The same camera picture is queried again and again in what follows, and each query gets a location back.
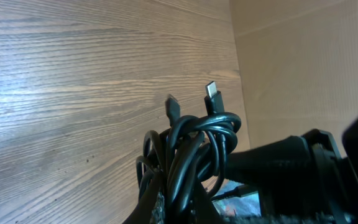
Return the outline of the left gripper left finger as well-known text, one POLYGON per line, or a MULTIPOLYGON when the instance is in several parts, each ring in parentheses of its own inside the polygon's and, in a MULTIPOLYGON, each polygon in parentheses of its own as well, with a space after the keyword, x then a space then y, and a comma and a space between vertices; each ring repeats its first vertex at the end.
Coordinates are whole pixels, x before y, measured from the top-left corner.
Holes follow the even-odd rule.
POLYGON ((163 175, 146 172, 139 185, 138 204, 123 224, 165 223, 163 175))

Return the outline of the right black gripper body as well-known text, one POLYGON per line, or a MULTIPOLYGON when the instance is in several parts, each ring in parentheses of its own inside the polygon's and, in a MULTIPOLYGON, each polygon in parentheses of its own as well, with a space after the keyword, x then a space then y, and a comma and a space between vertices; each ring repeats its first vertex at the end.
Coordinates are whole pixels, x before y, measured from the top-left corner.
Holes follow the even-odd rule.
POLYGON ((329 132, 312 129, 300 137, 308 144, 314 178, 284 189, 246 184, 259 194, 262 217, 299 222, 358 223, 358 181, 350 160, 340 156, 329 132))

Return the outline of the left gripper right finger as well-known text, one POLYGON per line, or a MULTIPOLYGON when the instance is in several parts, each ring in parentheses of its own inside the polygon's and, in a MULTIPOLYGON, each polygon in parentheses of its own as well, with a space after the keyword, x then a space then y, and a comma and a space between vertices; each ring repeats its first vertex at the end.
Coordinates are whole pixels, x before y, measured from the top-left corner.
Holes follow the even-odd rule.
POLYGON ((201 182, 196 182, 193 191, 193 207, 195 210, 195 223, 222 224, 222 218, 208 197, 201 182))

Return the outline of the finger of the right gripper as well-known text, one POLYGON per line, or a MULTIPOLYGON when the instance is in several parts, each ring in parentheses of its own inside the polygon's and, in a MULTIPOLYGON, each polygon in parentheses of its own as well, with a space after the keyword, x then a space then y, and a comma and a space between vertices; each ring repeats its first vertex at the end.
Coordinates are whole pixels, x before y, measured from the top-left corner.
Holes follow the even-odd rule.
POLYGON ((305 138, 290 136, 281 141, 234 152, 227 156, 225 177, 266 189, 284 189, 314 178, 305 138))

